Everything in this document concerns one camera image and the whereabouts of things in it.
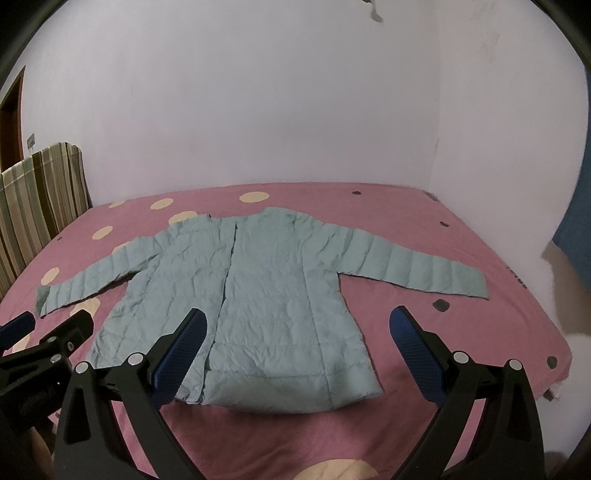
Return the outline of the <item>light teal puffer jacket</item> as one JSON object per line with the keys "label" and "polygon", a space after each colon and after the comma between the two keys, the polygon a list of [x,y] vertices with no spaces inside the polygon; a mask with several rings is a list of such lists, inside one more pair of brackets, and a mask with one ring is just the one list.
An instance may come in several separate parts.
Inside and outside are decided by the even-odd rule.
{"label": "light teal puffer jacket", "polygon": [[175,398],[264,413],[332,411],[381,396],[370,354],[339,289],[343,275],[403,288],[487,298],[471,266],[308,214],[266,208],[243,217],[198,216],[138,237],[72,278],[42,286],[46,316],[125,280],[94,336],[96,368],[148,351],[191,310],[204,343]]}

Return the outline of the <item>dark wooden door frame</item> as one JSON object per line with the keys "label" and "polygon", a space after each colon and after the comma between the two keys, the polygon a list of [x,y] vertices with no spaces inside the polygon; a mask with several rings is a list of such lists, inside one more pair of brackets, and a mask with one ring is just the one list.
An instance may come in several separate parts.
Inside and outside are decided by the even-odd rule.
{"label": "dark wooden door frame", "polygon": [[21,103],[24,72],[25,68],[22,68],[1,103],[1,171],[13,167],[24,158],[21,131]]}

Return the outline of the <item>blue cloth at edge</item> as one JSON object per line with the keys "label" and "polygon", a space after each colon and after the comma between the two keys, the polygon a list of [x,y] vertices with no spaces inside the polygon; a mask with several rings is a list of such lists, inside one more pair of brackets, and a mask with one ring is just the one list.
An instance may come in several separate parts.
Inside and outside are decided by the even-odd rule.
{"label": "blue cloth at edge", "polygon": [[591,275],[590,222],[590,153],[587,152],[571,202],[553,238],[587,289],[590,289]]}

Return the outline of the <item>striped fabric headboard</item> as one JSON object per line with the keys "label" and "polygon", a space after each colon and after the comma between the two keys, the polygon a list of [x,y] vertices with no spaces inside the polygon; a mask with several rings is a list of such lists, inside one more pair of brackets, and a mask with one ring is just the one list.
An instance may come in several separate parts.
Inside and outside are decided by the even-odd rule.
{"label": "striped fabric headboard", "polygon": [[1,294],[91,208],[82,150],[55,143],[1,173]]}

